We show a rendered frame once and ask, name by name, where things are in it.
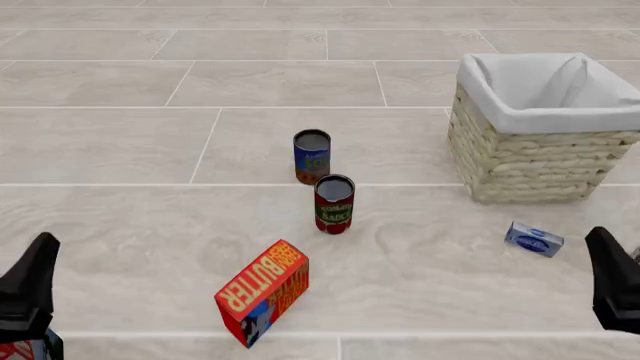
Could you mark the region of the red tomato sauce can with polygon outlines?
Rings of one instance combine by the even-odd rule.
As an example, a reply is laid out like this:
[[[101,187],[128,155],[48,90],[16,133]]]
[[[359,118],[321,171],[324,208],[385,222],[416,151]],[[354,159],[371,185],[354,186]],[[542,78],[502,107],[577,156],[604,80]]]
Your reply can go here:
[[[315,224],[323,233],[338,235],[352,223],[355,184],[347,176],[330,174],[314,186]]]

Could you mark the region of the blue soup can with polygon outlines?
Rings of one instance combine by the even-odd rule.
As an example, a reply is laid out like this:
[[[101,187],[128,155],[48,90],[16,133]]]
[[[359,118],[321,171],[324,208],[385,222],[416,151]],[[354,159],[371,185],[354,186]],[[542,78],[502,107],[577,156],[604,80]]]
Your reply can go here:
[[[299,131],[293,137],[296,178],[305,185],[315,185],[330,173],[331,137],[319,129]]]

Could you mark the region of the red and blue printed box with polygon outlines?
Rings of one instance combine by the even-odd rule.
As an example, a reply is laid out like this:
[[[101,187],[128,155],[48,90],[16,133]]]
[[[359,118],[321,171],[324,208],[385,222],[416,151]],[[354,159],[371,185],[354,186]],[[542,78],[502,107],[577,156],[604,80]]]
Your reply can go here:
[[[0,344],[0,360],[64,360],[64,343],[47,329],[41,339]]]

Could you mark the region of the blue cream cheese box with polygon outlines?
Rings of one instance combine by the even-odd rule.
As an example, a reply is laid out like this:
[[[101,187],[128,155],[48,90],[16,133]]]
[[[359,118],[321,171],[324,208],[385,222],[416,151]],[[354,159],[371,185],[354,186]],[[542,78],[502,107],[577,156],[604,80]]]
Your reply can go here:
[[[506,232],[505,242],[551,258],[560,251],[565,241],[561,236],[513,221]]]

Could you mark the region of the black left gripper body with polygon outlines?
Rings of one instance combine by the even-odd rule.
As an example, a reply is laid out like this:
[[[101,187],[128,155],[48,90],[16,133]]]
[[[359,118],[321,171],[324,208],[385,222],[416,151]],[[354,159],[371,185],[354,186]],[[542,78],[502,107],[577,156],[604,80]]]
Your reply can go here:
[[[24,313],[0,311],[0,343],[42,339],[52,319],[52,314],[40,308]]]

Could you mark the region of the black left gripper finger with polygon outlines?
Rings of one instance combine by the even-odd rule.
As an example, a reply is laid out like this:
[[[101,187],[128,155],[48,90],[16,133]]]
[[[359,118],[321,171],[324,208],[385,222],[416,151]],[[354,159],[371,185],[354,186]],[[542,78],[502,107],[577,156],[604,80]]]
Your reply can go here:
[[[34,310],[53,313],[53,274],[60,245],[51,233],[40,233],[0,276],[1,320],[24,320]]]

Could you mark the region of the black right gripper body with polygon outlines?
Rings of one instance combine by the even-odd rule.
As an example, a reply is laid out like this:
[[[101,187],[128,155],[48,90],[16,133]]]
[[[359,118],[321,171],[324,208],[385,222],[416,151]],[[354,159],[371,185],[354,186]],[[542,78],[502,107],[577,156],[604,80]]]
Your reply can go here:
[[[592,308],[603,329],[640,333],[640,310],[624,310],[609,298],[594,299]]]

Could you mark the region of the red butter box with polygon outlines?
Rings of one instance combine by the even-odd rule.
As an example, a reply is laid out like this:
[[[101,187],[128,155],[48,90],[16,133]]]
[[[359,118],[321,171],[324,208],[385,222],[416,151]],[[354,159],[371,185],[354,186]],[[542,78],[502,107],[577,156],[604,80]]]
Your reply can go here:
[[[224,325],[250,348],[309,287],[309,258],[278,240],[214,296]]]

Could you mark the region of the white cloth basket liner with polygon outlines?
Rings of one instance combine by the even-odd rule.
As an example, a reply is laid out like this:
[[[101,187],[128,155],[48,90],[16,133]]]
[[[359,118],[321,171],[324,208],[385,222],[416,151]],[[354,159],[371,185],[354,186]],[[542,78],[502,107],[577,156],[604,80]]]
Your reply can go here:
[[[640,90],[583,53],[467,54],[457,81],[503,134],[640,131]]]

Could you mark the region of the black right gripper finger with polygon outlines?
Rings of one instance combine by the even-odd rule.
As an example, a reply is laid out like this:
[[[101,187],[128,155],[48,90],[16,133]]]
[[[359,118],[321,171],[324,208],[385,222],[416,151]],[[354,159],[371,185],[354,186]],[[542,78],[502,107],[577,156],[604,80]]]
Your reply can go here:
[[[640,305],[640,265],[605,227],[585,237],[594,277],[594,301]]]

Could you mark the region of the woven wicker basket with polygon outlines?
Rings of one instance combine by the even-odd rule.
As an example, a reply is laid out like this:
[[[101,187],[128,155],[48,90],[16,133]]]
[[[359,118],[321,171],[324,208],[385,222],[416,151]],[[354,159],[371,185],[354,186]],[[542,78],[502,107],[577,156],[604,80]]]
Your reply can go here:
[[[584,200],[639,141],[640,131],[502,133],[463,86],[456,87],[447,134],[459,176],[477,203]]]

